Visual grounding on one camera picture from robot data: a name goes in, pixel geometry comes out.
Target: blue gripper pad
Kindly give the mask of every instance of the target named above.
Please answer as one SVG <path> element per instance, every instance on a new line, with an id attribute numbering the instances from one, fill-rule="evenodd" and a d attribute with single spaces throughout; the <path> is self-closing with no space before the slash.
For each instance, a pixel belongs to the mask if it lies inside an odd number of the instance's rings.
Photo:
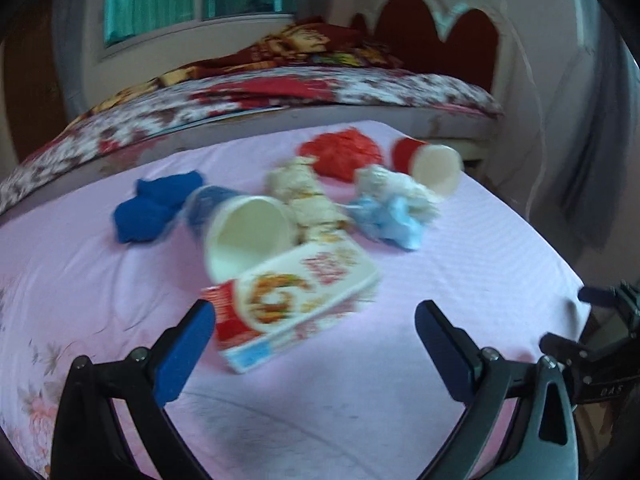
<path id="1" fill-rule="evenodd" d="M 473 352 L 478 351 L 478 347 L 466 332 L 451 325 L 433 301 L 423 301 L 415 309 L 415 329 L 449 395 L 470 405 L 476 391 L 471 361 L 476 360 Z"/>
<path id="2" fill-rule="evenodd" d="M 196 363 L 204 352 L 216 325 L 209 301 L 198 300 L 174 328 L 165 330 L 152 354 L 158 356 L 152 374 L 154 397 L 161 408 L 180 395 Z"/>

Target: white electrical cord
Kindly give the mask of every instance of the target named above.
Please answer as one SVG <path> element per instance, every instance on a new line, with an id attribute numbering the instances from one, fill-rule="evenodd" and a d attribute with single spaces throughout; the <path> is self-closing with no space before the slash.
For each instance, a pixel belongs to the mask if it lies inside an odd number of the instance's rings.
<path id="1" fill-rule="evenodd" d="M 536 195 L 538 194 L 538 190 L 542 185 L 545 175 L 546 175 L 546 163 L 547 163 L 547 150 L 546 150 L 546 127 L 545 127 L 545 118 L 544 112 L 542 109 L 542 99 L 540 98 L 540 91 L 538 90 L 538 85 L 536 85 L 536 80 L 533 77 L 533 70 L 531 68 L 531 63 L 529 62 L 529 57 L 527 56 L 527 52 L 525 51 L 524 45 L 522 44 L 522 40 L 520 39 L 520 35 L 516 30 L 513 22 L 508 17 L 508 6 L 507 0 L 500 0 L 500 6 L 498 8 L 500 15 L 504 18 L 507 23 L 511 34 L 513 35 L 513 39 L 516 41 L 518 45 L 518 50 L 520 51 L 520 55 L 522 56 L 522 61 L 524 62 L 525 70 L 527 73 L 527 79 L 529 79 L 533 91 L 534 98 L 536 100 L 536 106 L 538 108 L 538 120 L 539 126 L 536 132 L 536 135 L 540 138 L 540 148 L 542 149 L 541 160 L 540 160 L 540 170 L 538 171 L 538 175 L 531 186 L 531 190 L 529 191 L 529 197 L 527 198 L 527 203 L 524 210 L 524 218 L 527 222 L 529 222 L 529 216 L 531 213 L 531 208 L 533 206 L 533 202 L 536 199 Z"/>

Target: crumpled light blue plastic bag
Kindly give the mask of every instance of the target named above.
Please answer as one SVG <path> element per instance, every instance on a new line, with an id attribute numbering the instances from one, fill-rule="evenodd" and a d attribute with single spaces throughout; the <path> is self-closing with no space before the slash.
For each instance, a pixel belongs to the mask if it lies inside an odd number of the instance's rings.
<path id="1" fill-rule="evenodd" d="M 347 211 L 362 233 L 373 241 L 383 241 L 407 251 L 417 251 L 424 226 L 409 215 L 407 199 L 392 195 L 386 203 L 363 194 L 347 206 Z"/>

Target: headboard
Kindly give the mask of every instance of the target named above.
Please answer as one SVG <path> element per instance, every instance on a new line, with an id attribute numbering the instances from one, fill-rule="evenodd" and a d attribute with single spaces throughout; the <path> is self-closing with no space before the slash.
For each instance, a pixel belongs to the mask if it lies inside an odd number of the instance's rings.
<path id="1" fill-rule="evenodd" d="M 439 20 L 443 41 L 424 0 L 387 0 L 372 35 L 388 44 L 407 70 L 450 75 L 491 92 L 498 62 L 497 27 L 482 10 L 464 5 L 452 9 L 448 20 L 447 30 L 442 27 L 447 20 Z M 371 33 L 361 13 L 353 16 L 351 27 Z"/>

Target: paper cup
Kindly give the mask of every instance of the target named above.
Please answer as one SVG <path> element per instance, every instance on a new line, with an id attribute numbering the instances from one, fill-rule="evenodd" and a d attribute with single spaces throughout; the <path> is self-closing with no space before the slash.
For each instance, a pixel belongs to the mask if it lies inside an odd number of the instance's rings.
<path id="1" fill-rule="evenodd" d="M 187 224 L 203 245 L 213 283 L 237 278 L 295 246 L 296 229 L 286 206 L 269 196 L 205 186 L 185 206 Z"/>
<path id="2" fill-rule="evenodd" d="M 411 175 L 429 188 L 439 200 L 452 195 L 458 188 L 464 165 L 460 154 L 442 144 L 429 144 L 405 137 L 392 148 L 394 169 Z"/>

